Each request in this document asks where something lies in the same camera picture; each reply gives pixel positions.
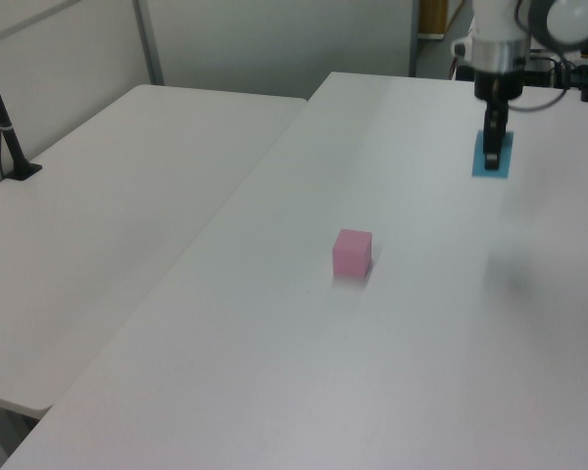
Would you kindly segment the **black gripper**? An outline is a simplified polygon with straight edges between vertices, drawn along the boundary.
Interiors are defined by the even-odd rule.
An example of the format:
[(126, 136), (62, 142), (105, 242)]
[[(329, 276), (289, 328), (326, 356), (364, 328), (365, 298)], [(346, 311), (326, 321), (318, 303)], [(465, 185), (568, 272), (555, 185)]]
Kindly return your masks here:
[(509, 118), (507, 104), (521, 95), (522, 88), (522, 71), (510, 73), (474, 71), (474, 95), (477, 99), (486, 102), (482, 143), (485, 170), (498, 170), (500, 167)]

